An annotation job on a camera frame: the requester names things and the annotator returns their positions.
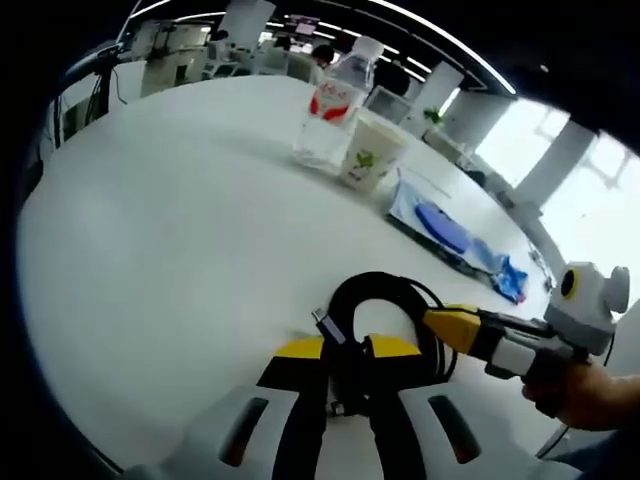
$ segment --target white cup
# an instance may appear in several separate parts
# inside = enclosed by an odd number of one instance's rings
[[[340,179],[356,190],[372,191],[394,168],[407,145],[407,140],[391,128],[372,118],[358,117]]]

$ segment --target desk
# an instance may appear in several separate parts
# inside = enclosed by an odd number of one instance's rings
[[[429,196],[531,274],[523,304],[447,267],[354,192],[293,167],[312,88],[255,76],[136,101],[64,143],[25,205],[19,282],[37,357],[70,418],[123,467],[163,457],[194,415],[254,383],[278,347],[317,334],[311,310],[351,275],[388,271],[445,302],[522,316],[546,307],[522,232],[418,140],[406,164],[430,179]],[[357,317],[360,337],[413,339],[392,305],[370,301]],[[523,448],[537,450],[557,425],[521,398],[518,380],[488,377],[473,359],[454,379],[501,412]],[[342,460],[323,460],[318,478],[340,478],[329,471],[347,472],[340,461],[351,477],[381,478],[366,420],[347,426],[325,435],[323,455]]]

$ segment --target ceiling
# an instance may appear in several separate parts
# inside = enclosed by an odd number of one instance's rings
[[[144,0],[141,8],[157,1]],[[406,57],[428,67],[445,60],[464,71],[464,89],[510,95],[459,46],[375,1],[271,1],[277,5],[274,19],[282,20],[285,14],[316,16],[399,50],[399,55],[387,51],[385,56],[400,59],[417,73],[421,70],[408,63]],[[392,3],[466,44],[499,72],[518,95],[565,110],[574,121],[593,130],[604,129],[640,152],[640,41],[634,14],[628,11],[631,7],[613,2],[595,5],[566,0],[538,0],[518,5],[517,9],[502,2],[461,5],[441,0],[393,0]],[[226,0],[172,0],[136,20],[222,11],[227,4]],[[318,30],[335,35],[338,49],[350,48],[354,40],[325,27]]]

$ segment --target ceiling light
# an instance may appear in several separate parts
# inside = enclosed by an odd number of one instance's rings
[[[444,103],[440,107],[440,110],[438,111],[438,115],[440,116],[444,115],[444,113],[449,109],[449,107],[451,106],[451,104],[456,99],[459,93],[460,93],[460,88],[456,88],[453,90],[453,92],[451,92],[449,97],[444,101]]]
[[[487,70],[491,75],[493,75],[493,77],[496,80],[498,80],[498,82],[500,82],[500,84],[502,84],[502,86],[509,93],[515,95],[515,93],[516,93],[515,88],[513,88],[511,86],[511,84],[509,82],[507,82],[507,80],[496,71],[495,68],[493,68],[491,65],[489,65],[489,63],[484,58],[482,58],[476,52],[471,50],[471,48],[469,48],[467,45],[462,43],[460,40],[458,40],[456,37],[451,35],[446,30],[443,30],[442,28],[438,27],[437,25],[431,23],[429,20],[427,20],[425,18],[422,18],[421,16],[416,15],[413,12],[410,12],[409,10],[406,10],[404,8],[401,8],[401,7],[398,7],[397,5],[394,5],[393,3],[389,3],[389,2],[387,2],[385,0],[369,0],[369,1],[373,2],[373,3],[377,3],[378,5],[381,5],[381,6],[385,7],[385,8],[393,10],[395,12],[398,12],[399,14],[404,15],[405,17],[409,17],[412,20],[415,20],[416,22],[418,22],[418,23],[424,25],[425,27],[430,28],[434,32],[440,34],[441,36],[443,36],[444,38],[449,40],[451,43],[456,45],[458,48],[460,48],[463,52],[465,52],[471,58],[473,58],[476,62],[478,62],[482,67],[485,68],[485,70]]]
[[[346,33],[347,35],[351,35],[351,36],[356,37],[356,38],[358,38],[358,37],[361,37],[361,36],[362,36],[362,35],[360,35],[359,33],[352,32],[351,30],[347,30],[346,28],[343,28],[343,29],[342,29],[342,31],[343,31],[344,33]]]
[[[164,5],[165,3],[168,3],[170,1],[171,0],[160,0],[158,3],[154,3],[153,5],[149,5],[148,7],[143,8],[142,10],[138,10],[136,13],[131,15],[131,18],[136,18],[138,15],[142,15],[144,12],[148,12],[149,10],[159,7],[160,5]]]
[[[198,13],[196,15],[188,15],[186,17],[176,18],[176,22],[181,22],[183,20],[191,20],[192,18],[202,18],[202,17],[217,17],[218,15],[224,15],[227,12],[211,12],[211,13]]]
[[[413,63],[416,67],[423,69],[425,72],[431,73],[431,69],[429,67],[427,67],[426,65],[421,64],[417,60],[414,60],[411,57],[407,57],[407,60],[409,61],[409,63]]]
[[[331,25],[330,23],[318,22],[318,25],[320,25],[321,27],[331,28],[332,30],[338,30],[338,31],[342,30],[340,27]]]
[[[396,55],[400,53],[395,48],[391,48],[389,45],[385,45],[384,43],[382,44],[382,46],[384,47],[385,50],[389,50],[391,53],[395,53]]]
[[[324,37],[324,38],[328,38],[330,40],[335,40],[336,37],[334,37],[333,35],[329,35],[328,33],[322,33],[322,32],[313,32],[314,35],[318,35],[319,37]]]
[[[416,72],[414,72],[413,70],[409,70],[406,67],[402,67],[402,69],[407,72],[409,75],[411,75],[413,78],[420,80],[421,82],[426,82],[427,79],[424,77],[421,77],[420,75],[418,75]]]

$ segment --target window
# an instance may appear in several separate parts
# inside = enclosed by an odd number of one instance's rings
[[[569,120],[569,114],[519,99],[476,150],[491,168],[516,187],[542,158]]]
[[[602,134],[542,208],[543,225],[565,260],[591,261],[604,275],[631,271],[640,297],[640,159]]]

